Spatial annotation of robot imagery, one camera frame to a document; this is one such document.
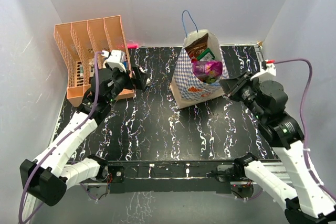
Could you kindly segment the green snack bag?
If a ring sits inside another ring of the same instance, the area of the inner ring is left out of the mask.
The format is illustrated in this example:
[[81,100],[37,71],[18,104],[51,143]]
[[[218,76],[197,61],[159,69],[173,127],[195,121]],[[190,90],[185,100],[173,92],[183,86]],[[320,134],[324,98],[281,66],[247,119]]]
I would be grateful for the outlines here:
[[215,56],[210,48],[206,48],[198,57],[198,61],[212,61],[215,59]]

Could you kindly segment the blue checkered paper bag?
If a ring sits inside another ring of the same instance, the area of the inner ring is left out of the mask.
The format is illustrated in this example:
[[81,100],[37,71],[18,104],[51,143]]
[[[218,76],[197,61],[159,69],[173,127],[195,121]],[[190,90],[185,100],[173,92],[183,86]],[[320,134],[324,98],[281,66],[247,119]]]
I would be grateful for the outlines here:
[[[184,15],[190,15],[189,11],[184,10],[181,14],[181,21],[185,32],[182,49],[177,57],[173,78],[170,84],[173,97],[176,101],[177,108],[183,109],[204,101],[218,98],[224,94],[224,91],[219,84],[219,80],[229,77],[228,70],[225,64],[224,56],[220,48],[217,37],[208,29],[199,29],[191,16],[195,30],[188,32],[184,22]],[[208,48],[213,52],[215,59],[213,61],[221,61],[223,64],[223,73],[214,83],[208,84],[199,80],[193,74],[193,62],[186,53],[185,47],[190,45],[196,39],[208,34]]]

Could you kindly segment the brown kettle chips bag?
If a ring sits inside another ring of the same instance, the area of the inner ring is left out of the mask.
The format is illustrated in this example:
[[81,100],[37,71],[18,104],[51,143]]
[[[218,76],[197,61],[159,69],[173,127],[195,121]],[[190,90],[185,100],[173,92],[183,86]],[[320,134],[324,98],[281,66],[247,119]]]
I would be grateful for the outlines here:
[[190,45],[185,47],[191,61],[197,60],[197,58],[208,48],[208,34],[205,34],[201,38],[196,39]]

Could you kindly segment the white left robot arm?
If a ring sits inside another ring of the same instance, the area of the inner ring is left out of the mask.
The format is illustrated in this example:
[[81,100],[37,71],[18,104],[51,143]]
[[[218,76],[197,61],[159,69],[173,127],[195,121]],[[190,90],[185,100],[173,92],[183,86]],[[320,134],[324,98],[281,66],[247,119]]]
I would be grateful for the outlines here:
[[111,103],[124,90],[144,90],[150,79],[139,66],[122,72],[118,68],[101,68],[91,78],[77,112],[58,137],[33,161],[24,160],[20,175],[24,190],[48,206],[54,206],[67,189],[87,179],[98,182],[108,177],[107,161],[94,154],[73,165],[68,162],[81,145],[111,111]]

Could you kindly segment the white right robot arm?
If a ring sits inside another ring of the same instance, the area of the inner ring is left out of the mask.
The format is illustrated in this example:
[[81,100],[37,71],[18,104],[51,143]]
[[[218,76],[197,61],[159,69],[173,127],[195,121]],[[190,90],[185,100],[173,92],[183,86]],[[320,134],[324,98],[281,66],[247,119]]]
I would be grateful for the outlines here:
[[311,176],[304,134],[286,111],[288,96],[273,80],[260,82],[251,74],[221,80],[224,93],[243,103],[258,120],[262,137],[280,158],[291,184],[270,172],[252,153],[236,158],[233,167],[220,175],[256,182],[283,209],[289,223],[330,223],[335,221],[335,199]]

